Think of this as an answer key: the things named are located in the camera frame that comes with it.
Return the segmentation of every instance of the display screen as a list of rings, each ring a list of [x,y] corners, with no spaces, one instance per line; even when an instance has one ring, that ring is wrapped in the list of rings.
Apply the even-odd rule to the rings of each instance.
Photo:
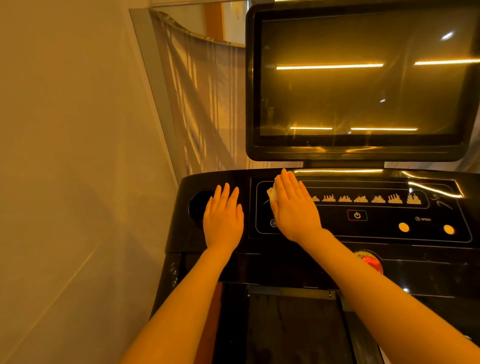
[[[256,144],[458,143],[478,19],[460,8],[263,20]]]

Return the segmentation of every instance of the right hand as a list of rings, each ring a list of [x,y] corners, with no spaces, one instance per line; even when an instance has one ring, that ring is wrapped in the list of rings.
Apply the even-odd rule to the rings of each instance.
[[[305,245],[322,230],[317,207],[302,181],[285,168],[275,178],[278,201],[270,200],[276,225],[287,239]]]

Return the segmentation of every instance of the left hand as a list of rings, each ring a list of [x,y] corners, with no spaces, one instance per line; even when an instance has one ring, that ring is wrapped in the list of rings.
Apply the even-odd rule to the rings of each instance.
[[[235,187],[230,198],[229,192],[228,183],[225,184],[223,192],[222,188],[217,186],[204,213],[207,248],[226,260],[230,259],[243,233],[243,210],[240,204],[237,205],[239,188]]]

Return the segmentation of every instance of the treadmill console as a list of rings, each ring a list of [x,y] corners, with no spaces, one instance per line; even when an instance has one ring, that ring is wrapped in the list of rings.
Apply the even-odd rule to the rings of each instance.
[[[448,180],[372,181],[305,179],[322,226],[341,241],[416,245],[468,246],[472,234],[458,200],[456,183]],[[250,237],[280,234],[267,190],[272,179],[252,179]]]

